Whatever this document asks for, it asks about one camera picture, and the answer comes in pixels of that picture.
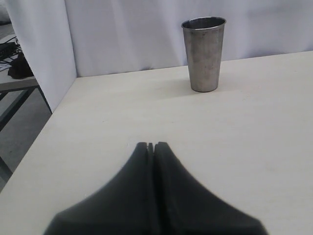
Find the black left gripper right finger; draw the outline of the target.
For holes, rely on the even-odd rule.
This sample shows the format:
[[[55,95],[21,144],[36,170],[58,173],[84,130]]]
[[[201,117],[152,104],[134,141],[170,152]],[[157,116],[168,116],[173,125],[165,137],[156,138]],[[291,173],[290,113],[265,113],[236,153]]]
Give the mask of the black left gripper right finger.
[[[154,180],[164,235],[266,235],[256,218],[226,203],[183,166],[165,142],[155,145]]]

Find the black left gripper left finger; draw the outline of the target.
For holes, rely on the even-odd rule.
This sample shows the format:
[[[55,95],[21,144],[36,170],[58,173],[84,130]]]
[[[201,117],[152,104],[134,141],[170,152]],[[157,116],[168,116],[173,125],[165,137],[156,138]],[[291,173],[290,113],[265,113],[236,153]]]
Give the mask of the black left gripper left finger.
[[[157,235],[153,146],[139,142],[99,191],[56,214],[46,235]]]

